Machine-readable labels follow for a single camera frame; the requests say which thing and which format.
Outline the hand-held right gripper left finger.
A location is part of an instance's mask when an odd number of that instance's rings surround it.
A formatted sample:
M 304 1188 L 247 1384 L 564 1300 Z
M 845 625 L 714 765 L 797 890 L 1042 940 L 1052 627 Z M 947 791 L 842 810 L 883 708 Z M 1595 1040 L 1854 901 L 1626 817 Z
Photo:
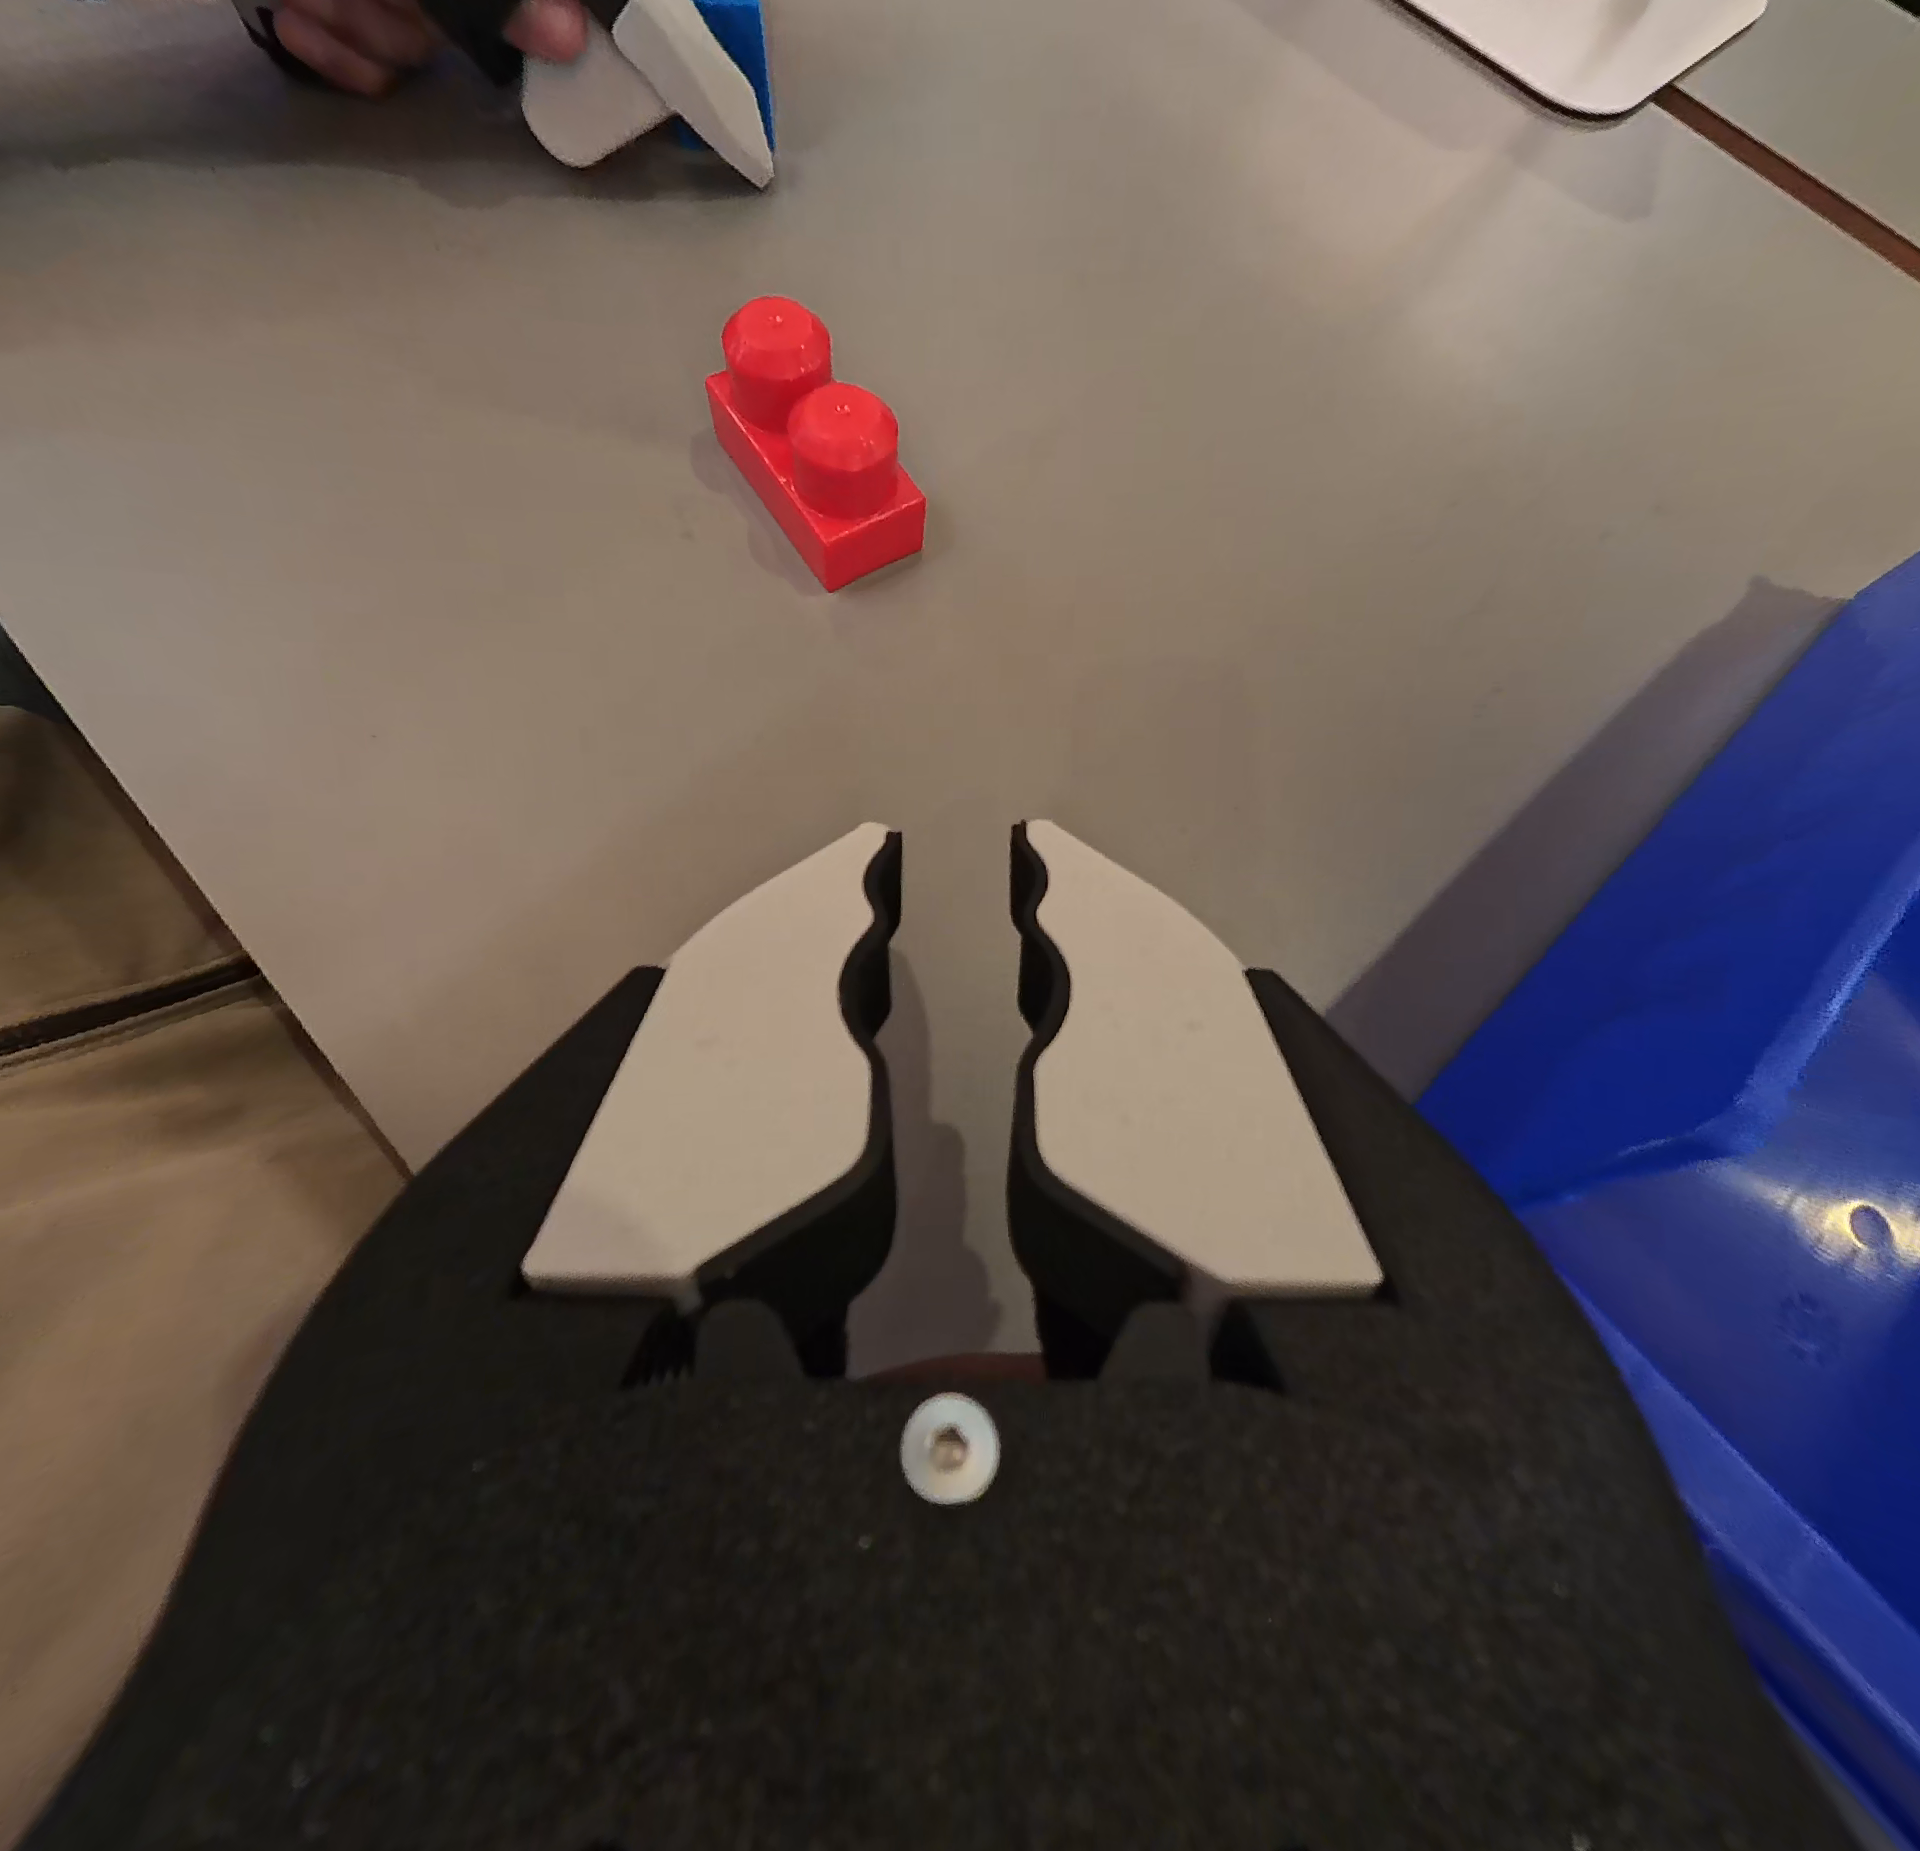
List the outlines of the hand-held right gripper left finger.
M 893 997 L 903 836 L 851 827 L 674 953 L 523 1252 L 529 1292 L 774 1311 L 842 1379 L 894 1248 Z

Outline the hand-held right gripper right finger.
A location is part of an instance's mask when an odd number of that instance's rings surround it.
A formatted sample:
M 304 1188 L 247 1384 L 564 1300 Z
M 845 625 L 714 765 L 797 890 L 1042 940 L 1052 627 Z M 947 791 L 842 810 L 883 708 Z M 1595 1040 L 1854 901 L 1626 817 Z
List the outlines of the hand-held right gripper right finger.
M 1251 972 L 1170 892 L 1031 818 L 1010 831 L 1008 1234 L 1047 1370 L 1093 1379 L 1144 1308 L 1209 1351 L 1229 1311 L 1375 1301 L 1383 1266 Z

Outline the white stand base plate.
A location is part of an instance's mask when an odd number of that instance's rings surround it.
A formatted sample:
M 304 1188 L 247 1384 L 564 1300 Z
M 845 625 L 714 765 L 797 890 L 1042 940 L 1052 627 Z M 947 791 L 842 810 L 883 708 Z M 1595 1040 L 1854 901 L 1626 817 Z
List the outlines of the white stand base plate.
M 1769 0 L 1394 0 L 1538 104 L 1635 115 L 1742 38 Z

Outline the blue plastic bin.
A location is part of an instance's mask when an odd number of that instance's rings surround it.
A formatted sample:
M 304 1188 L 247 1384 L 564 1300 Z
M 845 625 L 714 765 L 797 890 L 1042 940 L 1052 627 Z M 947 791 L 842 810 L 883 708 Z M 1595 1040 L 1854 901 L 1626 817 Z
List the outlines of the blue plastic bin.
M 1915 556 L 1419 1108 L 1587 1311 L 1816 1768 L 1915 1846 Z

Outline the red two-stud block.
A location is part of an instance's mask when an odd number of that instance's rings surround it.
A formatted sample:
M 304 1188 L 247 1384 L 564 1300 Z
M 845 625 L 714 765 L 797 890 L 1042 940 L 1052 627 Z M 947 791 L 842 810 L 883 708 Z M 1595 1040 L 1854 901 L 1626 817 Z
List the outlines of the red two-stud block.
M 811 308 L 783 296 L 743 305 L 723 357 L 705 383 L 714 438 L 824 591 L 923 550 L 927 498 L 902 465 L 894 410 L 836 376 Z

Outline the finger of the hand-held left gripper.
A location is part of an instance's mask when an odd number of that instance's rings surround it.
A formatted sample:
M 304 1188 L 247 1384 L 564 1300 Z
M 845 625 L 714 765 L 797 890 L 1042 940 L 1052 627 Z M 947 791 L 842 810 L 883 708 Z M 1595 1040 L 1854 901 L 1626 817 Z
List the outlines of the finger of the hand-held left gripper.
M 626 0 L 617 51 L 657 99 L 750 184 L 772 184 L 756 90 L 693 0 Z

